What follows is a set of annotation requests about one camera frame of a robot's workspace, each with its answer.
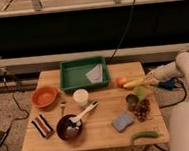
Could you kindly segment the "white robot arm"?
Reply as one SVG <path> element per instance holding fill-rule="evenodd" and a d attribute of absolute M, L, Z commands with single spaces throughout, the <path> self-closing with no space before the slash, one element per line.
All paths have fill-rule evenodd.
<path fill-rule="evenodd" d="M 177 76 L 185 78 L 189 94 L 189 52 L 187 51 L 178 53 L 171 63 L 151 70 L 146 75 L 146 78 L 152 78 L 156 82 L 163 82 Z M 169 119 L 169 150 L 189 151 L 189 100 L 176 104 Z"/>

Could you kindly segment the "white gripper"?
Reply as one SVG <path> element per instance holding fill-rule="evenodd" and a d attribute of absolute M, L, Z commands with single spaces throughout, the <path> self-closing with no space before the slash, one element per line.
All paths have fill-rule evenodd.
<path fill-rule="evenodd" d="M 159 66 L 149 73 L 150 76 L 145 76 L 144 85 L 157 85 L 159 82 L 168 81 L 173 77 L 178 77 L 180 74 L 174 61 L 169 64 Z"/>

